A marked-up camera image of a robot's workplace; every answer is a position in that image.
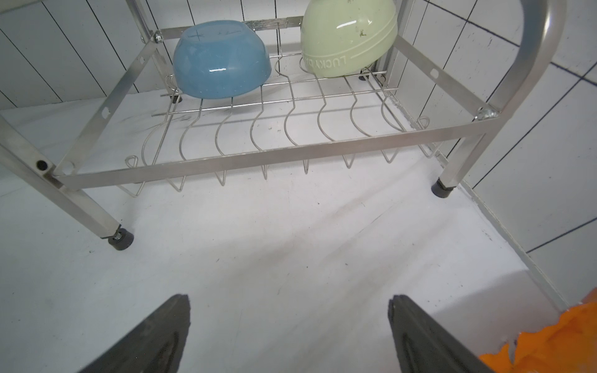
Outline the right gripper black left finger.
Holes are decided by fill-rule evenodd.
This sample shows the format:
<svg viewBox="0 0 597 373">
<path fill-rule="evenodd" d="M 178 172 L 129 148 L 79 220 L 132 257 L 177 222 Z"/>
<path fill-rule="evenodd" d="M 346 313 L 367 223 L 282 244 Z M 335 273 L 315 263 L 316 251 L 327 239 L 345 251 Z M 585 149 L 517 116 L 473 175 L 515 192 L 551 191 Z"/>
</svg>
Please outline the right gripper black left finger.
<svg viewBox="0 0 597 373">
<path fill-rule="evenodd" d="M 174 295 L 82 372 L 177 372 L 191 326 L 187 295 Z"/>
</svg>

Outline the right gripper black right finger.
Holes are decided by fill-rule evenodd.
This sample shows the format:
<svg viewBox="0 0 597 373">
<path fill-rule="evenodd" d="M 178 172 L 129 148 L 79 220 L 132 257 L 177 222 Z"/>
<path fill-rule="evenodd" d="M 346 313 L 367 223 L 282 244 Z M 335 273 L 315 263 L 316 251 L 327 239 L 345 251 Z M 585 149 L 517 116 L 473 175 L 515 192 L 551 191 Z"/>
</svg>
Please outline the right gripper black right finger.
<svg viewBox="0 0 597 373">
<path fill-rule="evenodd" d="M 390 299 L 388 319 L 402 372 L 491 371 L 407 295 Z"/>
</svg>

